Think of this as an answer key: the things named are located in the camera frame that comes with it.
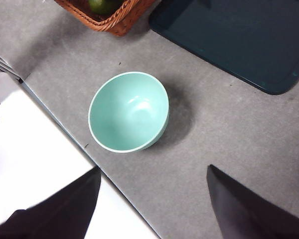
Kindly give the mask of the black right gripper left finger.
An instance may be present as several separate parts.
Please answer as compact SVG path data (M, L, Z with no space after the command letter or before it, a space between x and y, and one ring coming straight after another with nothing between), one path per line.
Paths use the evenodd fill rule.
M100 184L96 166L41 203L16 210L0 224L0 239L83 239Z

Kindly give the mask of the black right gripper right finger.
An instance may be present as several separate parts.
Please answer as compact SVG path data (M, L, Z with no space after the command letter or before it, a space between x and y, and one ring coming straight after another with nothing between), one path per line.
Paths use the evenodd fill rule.
M299 239L299 218L260 197L214 165L206 180L225 239Z

